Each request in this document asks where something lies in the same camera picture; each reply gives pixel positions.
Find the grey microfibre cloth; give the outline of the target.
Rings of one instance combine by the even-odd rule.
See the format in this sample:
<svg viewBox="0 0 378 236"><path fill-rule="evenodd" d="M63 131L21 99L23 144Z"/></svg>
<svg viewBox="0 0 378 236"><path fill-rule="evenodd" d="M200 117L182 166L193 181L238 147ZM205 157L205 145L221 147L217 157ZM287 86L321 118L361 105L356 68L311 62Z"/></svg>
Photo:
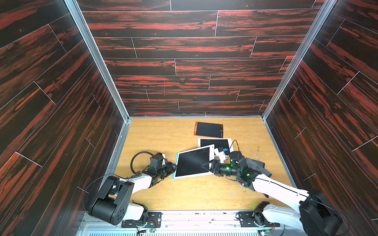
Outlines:
<svg viewBox="0 0 378 236"><path fill-rule="evenodd" d="M265 163L260 162L258 160L250 159L250 158L246 158L246 163L249 168L251 168L252 170L256 172L264 174L267 177L272 176L272 174L268 170L265 169Z"/></svg>

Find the blue-edged white drawing tablet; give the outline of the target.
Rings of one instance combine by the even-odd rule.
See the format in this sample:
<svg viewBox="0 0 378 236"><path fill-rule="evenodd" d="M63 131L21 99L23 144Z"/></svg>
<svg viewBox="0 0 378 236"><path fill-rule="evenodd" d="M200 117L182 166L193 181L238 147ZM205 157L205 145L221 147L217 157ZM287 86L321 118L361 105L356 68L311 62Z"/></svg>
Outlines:
<svg viewBox="0 0 378 236"><path fill-rule="evenodd" d="M201 168L201 165L214 159L214 145L198 147L176 154L175 165L177 170L172 175L173 180L212 175L210 171Z"/></svg>

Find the red drawing tablet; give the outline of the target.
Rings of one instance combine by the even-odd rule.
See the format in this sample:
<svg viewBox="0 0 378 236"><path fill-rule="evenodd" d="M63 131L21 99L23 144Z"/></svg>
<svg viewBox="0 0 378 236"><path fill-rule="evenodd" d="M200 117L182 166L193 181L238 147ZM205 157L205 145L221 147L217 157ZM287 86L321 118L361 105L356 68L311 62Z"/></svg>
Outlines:
<svg viewBox="0 0 378 236"><path fill-rule="evenodd" d="M213 138L223 138L223 125L196 122L194 135Z"/></svg>

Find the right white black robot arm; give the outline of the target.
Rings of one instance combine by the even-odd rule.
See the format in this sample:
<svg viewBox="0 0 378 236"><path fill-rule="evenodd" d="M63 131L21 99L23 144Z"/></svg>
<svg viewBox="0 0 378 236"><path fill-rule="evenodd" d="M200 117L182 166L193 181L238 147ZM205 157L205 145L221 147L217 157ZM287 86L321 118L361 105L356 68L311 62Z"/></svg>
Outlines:
<svg viewBox="0 0 378 236"><path fill-rule="evenodd" d="M308 236L339 236L344 221L324 194L298 189L271 178L263 162L245 158L240 151L228 155L230 163L210 160L203 169L219 177L235 176L243 187L285 204L278 207L261 202L249 215L239 214L242 226L273 227L280 224L305 232Z"/></svg>

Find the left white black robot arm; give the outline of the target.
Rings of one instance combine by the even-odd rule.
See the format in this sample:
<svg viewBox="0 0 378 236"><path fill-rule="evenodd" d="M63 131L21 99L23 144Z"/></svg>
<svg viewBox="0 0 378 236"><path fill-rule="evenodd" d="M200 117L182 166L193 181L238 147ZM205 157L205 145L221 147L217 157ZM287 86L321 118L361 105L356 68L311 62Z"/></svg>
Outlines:
<svg viewBox="0 0 378 236"><path fill-rule="evenodd" d="M123 222L134 227L143 227L148 222L156 225L157 221L148 216L147 206L131 202L132 195L169 177L177 170L177 165L169 162L162 153L143 151L139 154L149 154L150 164L143 171L132 169L133 176L128 178L106 177L99 190L93 190L83 198L83 208L88 215L114 226Z"/></svg>

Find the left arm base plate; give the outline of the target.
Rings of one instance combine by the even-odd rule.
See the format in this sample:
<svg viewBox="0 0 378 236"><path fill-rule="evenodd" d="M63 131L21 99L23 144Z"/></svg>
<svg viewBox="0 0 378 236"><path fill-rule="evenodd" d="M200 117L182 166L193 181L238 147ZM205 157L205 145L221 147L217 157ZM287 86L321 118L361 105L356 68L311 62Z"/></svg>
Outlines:
<svg viewBox="0 0 378 236"><path fill-rule="evenodd" d="M123 220L121 228L150 228L156 229L161 227L162 212L148 211L142 215L139 220Z"/></svg>

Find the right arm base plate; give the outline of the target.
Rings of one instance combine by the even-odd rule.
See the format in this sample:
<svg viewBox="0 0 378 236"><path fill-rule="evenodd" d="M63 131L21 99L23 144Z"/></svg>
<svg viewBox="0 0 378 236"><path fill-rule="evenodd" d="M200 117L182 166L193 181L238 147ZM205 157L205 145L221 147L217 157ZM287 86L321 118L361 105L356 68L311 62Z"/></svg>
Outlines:
<svg viewBox="0 0 378 236"><path fill-rule="evenodd" d="M240 211L236 214L241 227L280 227L279 223L268 222L261 212Z"/></svg>

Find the aluminium front rail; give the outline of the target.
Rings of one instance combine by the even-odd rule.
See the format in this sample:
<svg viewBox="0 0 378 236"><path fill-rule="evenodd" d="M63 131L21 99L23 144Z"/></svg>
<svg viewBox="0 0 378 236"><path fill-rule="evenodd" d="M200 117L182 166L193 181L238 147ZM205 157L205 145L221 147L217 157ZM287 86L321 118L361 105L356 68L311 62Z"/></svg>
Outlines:
<svg viewBox="0 0 378 236"><path fill-rule="evenodd" d="M305 232L284 224L258 227L243 223L241 210L158 210L142 226L119 223L114 226L87 214L78 236L304 236Z"/></svg>

